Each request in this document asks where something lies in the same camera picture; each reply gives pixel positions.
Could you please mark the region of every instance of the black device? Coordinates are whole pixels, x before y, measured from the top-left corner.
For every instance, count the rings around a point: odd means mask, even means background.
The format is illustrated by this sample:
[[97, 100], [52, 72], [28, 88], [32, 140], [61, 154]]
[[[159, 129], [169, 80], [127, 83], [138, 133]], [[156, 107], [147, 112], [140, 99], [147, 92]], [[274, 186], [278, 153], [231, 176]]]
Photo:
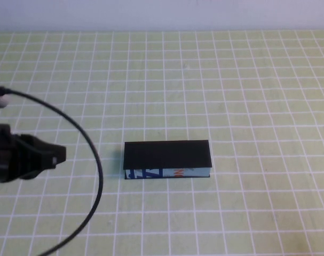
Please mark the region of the black device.
[[11, 134], [8, 124], [0, 124], [0, 182], [33, 179], [65, 160], [66, 147], [29, 134]]

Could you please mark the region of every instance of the green cutting mat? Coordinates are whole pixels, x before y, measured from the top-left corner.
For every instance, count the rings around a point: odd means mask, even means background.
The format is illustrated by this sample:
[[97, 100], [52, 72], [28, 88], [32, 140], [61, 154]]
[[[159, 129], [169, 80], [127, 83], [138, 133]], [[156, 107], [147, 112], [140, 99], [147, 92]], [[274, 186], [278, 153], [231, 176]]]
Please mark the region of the green cutting mat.
[[[73, 116], [100, 206], [59, 255], [324, 255], [324, 31], [0, 34], [0, 84]], [[70, 234], [97, 190], [83, 138], [12, 98], [0, 123], [68, 161], [0, 184], [0, 255]], [[125, 141], [209, 139], [210, 178], [123, 179]]]

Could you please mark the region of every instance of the black lid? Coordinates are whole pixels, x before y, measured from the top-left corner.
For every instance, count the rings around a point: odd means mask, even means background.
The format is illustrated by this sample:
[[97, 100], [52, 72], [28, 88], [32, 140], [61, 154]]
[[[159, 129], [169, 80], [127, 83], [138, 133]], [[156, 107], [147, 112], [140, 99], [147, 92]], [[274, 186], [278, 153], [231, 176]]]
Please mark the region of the black lid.
[[125, 142], [124, 170], [212, 167], [208, 140]]

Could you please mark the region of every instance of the cable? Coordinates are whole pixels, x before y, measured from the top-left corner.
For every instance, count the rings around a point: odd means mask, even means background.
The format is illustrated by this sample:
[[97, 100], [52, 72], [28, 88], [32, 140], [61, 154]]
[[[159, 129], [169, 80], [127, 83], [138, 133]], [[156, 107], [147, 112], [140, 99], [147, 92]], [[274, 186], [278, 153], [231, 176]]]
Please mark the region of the cable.
[[38, 104], [43, 105], [44, 107], [49, 108], [50, 110], [52, 110], [53, 112], [59, 114], [60, 116], [62, 116], [65, 120], [69, 121], [73, 126], [75, 126], [75, 128], [77, 128], [80, 133], [82, 134], [82, 136], [84, 136], [85, 140], [87, 141], [87, 143], [89, 144], [96, 163], [97, 163], [97, 167], [98, 167], [98, 173], [99, 173], [99, 187], [98, 187], [98, 192], [97, 192], [97, 197], [94, 200], [94, 204], [90, 210], [90, 212], [88, 213], [88, 215], [86, 216], [86, 218], [84, 219], [83, 222], [81, 222], [80, 226], [74, 231], [72, 232], [68, 237], [66, 237], [64, 240], [62, 240], [59, 244], [55, 245], [54, 247], [50, 248], [49, 250], [39, 254], [38, 256], [48, 256], [52, 253], [54, 253], [55, 251], [57, 251], [58, 249], [61, 249], [63, 246], [65, 246], [67, 243], [69, 243], [73, 238], [75, 238], [83, 229], [84, 227], [88, 224], [88, 222], [90, 221], [90, 219], [93, 217], [99, 202], [100, 202], [100, 198], [101, 198], [101, 194], [102, 194], [102, 188], [104, 187], [104, 175], [102, 173], [102, 166], [101, 166], [101, 160], [100, 157], [98, 155], [98, 152], [92, 142], [92, 140], [89, 138], [89, 136], [87, 135], [87, 133], [82, 129], [82, 127], [76, 122], [74, 121], [71, 117], [69, 117], [67, 114], [65, 114], [64, 112], [62, 112], [60, 109], [54, 107], [53, 105], [50, 105], [49, 103], [40, 100], [39, 98], [36, 98], [34, 96], [31, 96], [29, 94], [23, 93], [23, 92], [19, 92], [19, 91], [15, 91], [12, 89], [5, 89], [5, 93], [6, 94], [13, 94], [13, 95], [17, 95], [26, 99], [29, 99], [31, 101], [34, 101]]

